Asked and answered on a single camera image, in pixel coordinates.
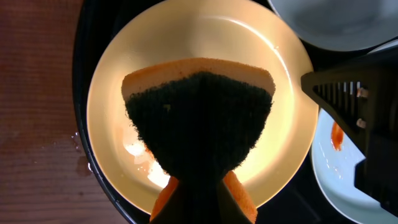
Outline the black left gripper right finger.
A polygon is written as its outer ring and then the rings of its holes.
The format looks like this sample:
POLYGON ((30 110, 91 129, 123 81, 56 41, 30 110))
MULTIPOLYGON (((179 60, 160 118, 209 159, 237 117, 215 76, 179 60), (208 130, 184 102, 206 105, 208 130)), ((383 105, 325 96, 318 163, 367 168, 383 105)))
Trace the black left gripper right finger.
POLYGON ((250 224, 239 205, 228 190, 226 184, 220 181, 210 193, 209 218, 211 224, 250 224))

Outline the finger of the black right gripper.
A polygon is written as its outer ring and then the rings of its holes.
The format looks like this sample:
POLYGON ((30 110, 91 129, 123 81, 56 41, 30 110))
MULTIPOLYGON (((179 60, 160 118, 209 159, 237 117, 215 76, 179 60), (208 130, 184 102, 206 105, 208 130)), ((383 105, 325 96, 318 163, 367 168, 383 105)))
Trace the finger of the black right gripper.
POLYGON ((386 154, 386 69, 337 68, 301 77, 303 92, 367 156, 386 154))

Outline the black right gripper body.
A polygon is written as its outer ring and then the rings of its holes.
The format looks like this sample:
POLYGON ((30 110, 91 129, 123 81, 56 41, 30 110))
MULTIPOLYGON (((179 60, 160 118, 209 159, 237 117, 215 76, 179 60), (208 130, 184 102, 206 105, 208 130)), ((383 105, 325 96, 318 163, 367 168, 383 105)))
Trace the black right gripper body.
POLYGON ((356 165, 354 186, 397 216, 397 47, 366 56, 360 118, 366 123, 365 159, 356 165))

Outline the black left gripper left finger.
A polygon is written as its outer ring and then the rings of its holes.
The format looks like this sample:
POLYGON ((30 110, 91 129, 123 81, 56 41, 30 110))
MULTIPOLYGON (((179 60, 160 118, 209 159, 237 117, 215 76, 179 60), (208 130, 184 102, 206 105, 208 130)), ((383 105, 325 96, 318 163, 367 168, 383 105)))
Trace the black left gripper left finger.
POLYGON ((149 224, 201 223, 201 193, 199 185, 169 180, 155 201, 149 224))

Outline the green and yellow sponge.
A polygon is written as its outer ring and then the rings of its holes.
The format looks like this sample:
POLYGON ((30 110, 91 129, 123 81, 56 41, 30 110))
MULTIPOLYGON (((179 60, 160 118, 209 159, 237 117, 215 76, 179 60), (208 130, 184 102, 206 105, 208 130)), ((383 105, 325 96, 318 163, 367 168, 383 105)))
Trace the green and yellow sponge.
POLYGON ((169 180, 199 185, 201 223, 223 181, 251 223, 257 208, 238 180, 239 166, 271 112, 275 84, 259 67, 214 58, 162 63, 126 75, 121 93, 139 139, 169 180))

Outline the yellow plate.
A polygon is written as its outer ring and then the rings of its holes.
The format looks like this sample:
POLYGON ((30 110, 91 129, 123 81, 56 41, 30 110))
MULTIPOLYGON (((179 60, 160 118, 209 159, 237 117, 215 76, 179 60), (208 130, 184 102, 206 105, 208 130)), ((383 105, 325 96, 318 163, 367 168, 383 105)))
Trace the yellow plate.
POLYGON ((110 42, 91 80, 88 137, 110 184, 130 205, 150 213, 168 176, 153 161, 126 116, 123 78, 138 69, 190 57, 220 58, 266 69, 276 91, 256 146, 235 173, 261 206, 302 165, 312 143, 318 105, 301 89, 313 67, 299 38, 253 1, 164 1, 129 22, 110 42))

